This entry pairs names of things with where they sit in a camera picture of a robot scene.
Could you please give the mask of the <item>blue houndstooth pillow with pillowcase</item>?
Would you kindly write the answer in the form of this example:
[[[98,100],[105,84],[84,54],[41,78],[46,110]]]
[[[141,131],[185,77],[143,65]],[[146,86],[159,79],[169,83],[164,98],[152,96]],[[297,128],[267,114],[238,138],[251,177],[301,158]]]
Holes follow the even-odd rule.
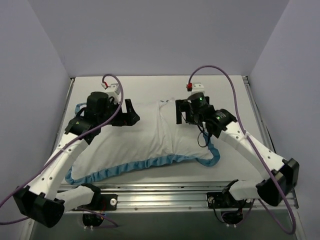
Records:
[[[195,125],[176,123],[174,99],[136,103],[134,109],[140,116],[135,125],[101,128],[65,175],[68,184],[91,184],[183,162],[205,167],[219,162],[219,150],[207,133],[200,133]]]

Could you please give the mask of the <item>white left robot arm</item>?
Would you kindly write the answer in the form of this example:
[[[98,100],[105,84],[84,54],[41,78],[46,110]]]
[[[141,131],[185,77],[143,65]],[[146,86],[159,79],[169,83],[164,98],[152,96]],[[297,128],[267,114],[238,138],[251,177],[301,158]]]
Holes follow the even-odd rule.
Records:
[[[85,107],[69,121],[44,169],[13,194],[20,212],[45,227],[52,228],[68,211],[79,207],[90,210],[101,207],[104,198],[99,187],[82,183],[71,190],[59,192],[61,182],[75,160],[101,133],[102,127],[133,126],[139,120],[140,116],[130,99],[121,98],[116,101],[115,97],[105,92],[92,92],[87,97]]]

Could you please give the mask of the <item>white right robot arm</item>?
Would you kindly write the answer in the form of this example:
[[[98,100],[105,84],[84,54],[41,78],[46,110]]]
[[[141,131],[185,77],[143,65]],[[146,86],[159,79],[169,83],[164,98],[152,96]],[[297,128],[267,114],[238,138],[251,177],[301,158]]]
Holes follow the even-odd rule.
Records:
[[[202,92],[187,99],[175,101],[176,123],[183,121],[203,127],[206,136],[216,137],[240,153],[262,177],[262,181],[234,180],[222,193],[223,203],[234,206],[241,200],[259,199],[276,207],[298,182],[299,163],[285,159],[268,149],[248,131],[242,130],[240,121],[226,109],[215,109],[210,98]]]

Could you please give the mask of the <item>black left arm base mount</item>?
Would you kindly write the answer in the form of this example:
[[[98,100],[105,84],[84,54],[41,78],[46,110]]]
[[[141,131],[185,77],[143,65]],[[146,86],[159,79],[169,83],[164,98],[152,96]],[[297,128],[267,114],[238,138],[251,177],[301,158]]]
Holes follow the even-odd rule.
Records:
[[[91,209],[96,211],[115,211],[118,204],[117,194],[99,194],[93,199]]]

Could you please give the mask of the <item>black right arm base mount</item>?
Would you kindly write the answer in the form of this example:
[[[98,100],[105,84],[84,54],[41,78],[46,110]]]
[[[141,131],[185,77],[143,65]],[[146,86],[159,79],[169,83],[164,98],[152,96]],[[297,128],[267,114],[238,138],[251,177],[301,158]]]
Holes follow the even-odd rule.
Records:
[[[235,200],[229,193],[222,193],[221,191],[207,192],[206,199],[209,209],[249,208],[251,205],[246,200]]]

